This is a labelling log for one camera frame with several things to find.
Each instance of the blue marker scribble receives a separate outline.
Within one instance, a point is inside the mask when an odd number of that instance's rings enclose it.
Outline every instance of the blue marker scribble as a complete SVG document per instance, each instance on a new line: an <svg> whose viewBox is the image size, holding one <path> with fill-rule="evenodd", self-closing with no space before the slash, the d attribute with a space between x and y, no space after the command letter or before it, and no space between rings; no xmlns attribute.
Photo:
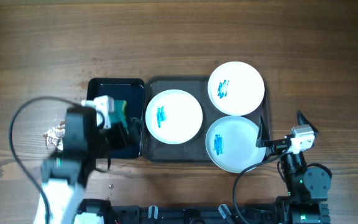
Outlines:
<svg viewBox="0 0 358 224"><path fill-rule="evenodd" d="M215 134L214 151L216 151L216 155L223 153L222 137L220 134Z"/></svg>
<svg viewBox="0 0 358 224"><path fill-rule="evenodd" d="M165 117L165 112L164 112L164 106L159 107L157 109L157 122L158 122L158 127L161 128L161 122L165 121L167 118Z"/></svg>
<svg viewBox="0 0 358 224"><path fill-rule="evenodd" d="M227 86L229 85L229 81L224 80L223 83L219 83L218 88L218 96L221 99L224 96L227 96Z"/></svg>

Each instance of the wire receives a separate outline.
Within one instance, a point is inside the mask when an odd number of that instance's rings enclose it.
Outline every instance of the wire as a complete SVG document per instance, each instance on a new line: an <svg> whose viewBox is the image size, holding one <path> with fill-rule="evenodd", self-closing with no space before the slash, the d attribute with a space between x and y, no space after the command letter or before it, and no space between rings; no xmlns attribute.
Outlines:
<svg viewBox="0 0 358 224"><path fill-rule="evenodd" d="M281 173L281 169L280 169L280 161L277 162L277 170L278 170L278 173L280 174L281 179L285 183L284 175Z"/></svg>
<svg viewBox="0 0 358 224"><path fill-rule="evenodd" d="M73 106L81 106L77 103L71 102L69 100L63 99L63 98L59 98L59 97L55 97L55 96L40 96L34 99L31 99L27 102L25 102L15 113L15 115L13 116L12 120L11 120L11 125L9 127L9 147L11 149L13 158L15 159L15 161L18 163L18 165L20 166L20 168L23 170L24 174L30 179L30 181L33 183L33 185L35 186L35 188L37 188L37 190L40 192L42 200L44 201L44 205L45 205L45 223L49 224L50 221L50 206L49 206L49 202L48 202L48 198L44 192L44 190L42 190L41 186L37 183L37 181L34 179L34 177L30 174L30 172L24 167L22 161L19 159L19 157L16 154L16 151L14 149L13 146L13 139L12 139L12 133L13 133L13 124L15 123L15 120L17 118L17 116L19 115L19 113L27 106L29 106L30 104L36 102L36 101L40 101L40 100L57 100L57 101L61 101L64 103L68 103L71 104Z"/></svg>
<svg viewBox="0 0 358 224"><path fill-rule="evenodd" d="M258 167L258 166L261 166L261 165L264 165L264 164L267 164L269 162L273 162L275 161L276 159L279 159L281 158L282 156L284 156L284 154L286 154L288 152L290 148L287 148L286 150L284 150L280 155L274 157L274 158L271 158L271 159L268 159L266 161L263 161L263 162L260 162L260 163L257 163L257 164L254 164L252 166L249 166L247 168L245 168L243 171L241 171L241 173L237 176L236 180L234 181L234 185L233 185L233 204L234 204L234 207L236 208L236 211L239 215L239 217L241 218L242 221L244 221L245 224L249 224L247 222L247 220L245 220L245 218L241 215L241 212L239 210L239 207L237 206L237 201L236 201L236 187L237 187L237 183L240 179L240 177L242 177L248 170L250 169L253 169L255 167Z"/></svg>
<svg viewBox="0 0 358 224"><path fill-rule="evenodd" d="M121 124L118 124L119 132L121 133L122 140L124 141L125 147L127 147L127 141L125 140L124 131L122 130Z"/></svg>

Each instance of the wooden table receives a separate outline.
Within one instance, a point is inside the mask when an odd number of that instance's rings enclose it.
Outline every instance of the wooden table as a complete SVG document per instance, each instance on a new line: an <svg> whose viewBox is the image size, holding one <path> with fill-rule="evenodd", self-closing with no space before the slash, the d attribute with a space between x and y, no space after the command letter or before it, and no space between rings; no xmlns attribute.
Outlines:
<svg viewBox="0 0 358 224"><path fill-rule="evenodd" d="M8 148L20 104L40 95L81 100L94 77L209 75L234 60L263 76L273 138L296 125L297 109L320 130L306 160L334 174L332 223L358 223L358 2L325 0L0 6L0 223L30 223L39 199ZM18 120L15 146L38 179L48 153L42 135L66 107L42 102ZM235 177L215 166L113 160L110 173L91 175L86 198L231 204ZM244 203L286 193L275 163L247 174L237 190Z"/></svg>

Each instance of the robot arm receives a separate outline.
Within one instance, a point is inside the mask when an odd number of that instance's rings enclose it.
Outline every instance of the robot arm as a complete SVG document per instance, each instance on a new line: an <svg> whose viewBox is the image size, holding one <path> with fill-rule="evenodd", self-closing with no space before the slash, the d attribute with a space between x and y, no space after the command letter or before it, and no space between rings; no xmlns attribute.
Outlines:
<svg viewBox="0 0 358 224"><path fill-rule="evenodd" d="M328 206L321 204L328 199L331 187L331 171L321 164L307 164L303 156L314 146L318 130L298 111L298 124L284 139L270 140L263 119L259 121L257 147L266 147L267 155L280 158L288 196L277 197L275 202L278 223L329 223Z"/></svg>
<svg viewBox="0 0 358 224"><path fill-rule="evenodd" d="M97 126L96 110L67 109L63 151L55 151L41 168L42 188L50 204L50 223L73 223L96 160L106 157L107 143ZM34 223L45 223L45 206L39 200Z"/></svg>

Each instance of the black tray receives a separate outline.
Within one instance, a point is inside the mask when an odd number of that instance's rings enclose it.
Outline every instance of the black tray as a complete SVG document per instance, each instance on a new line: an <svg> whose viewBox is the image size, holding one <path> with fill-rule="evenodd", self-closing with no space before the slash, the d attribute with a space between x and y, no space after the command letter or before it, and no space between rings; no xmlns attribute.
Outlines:
<svg viewBox="0 0 358 224"><path fill-rule="evenodd" d="M115 100L126 100L126 115L130 118L137 118L143 121L144 109L144 82L140 78L93 78L88 83L87 100L95 97L108 95ZM135 128L140 134L142 142L142 124ZM135 159L140 156L142 148L139 144L129 144L124 149L110 150L110 158Z"/></svg>
<svg viewBox="0 0 358 224"><path fill-rule="evenodd" d="M152 162L212 162L206 152L205 137L208 128L219 118L227 116L220 112L211 102L208 96L209 76L169 76L153 77L145 86L145 109L150 100L165 90L183 90L192 94L200 103L203 110L203 124L198 134L183 144L165 144L155 139L144 128L143 155ZM265 96L259 107L253 112L243 116L256 125L259 124L259 117L262 116L266 128L270 133L269 125L269 104L267 87L265 85Z"/></svg>

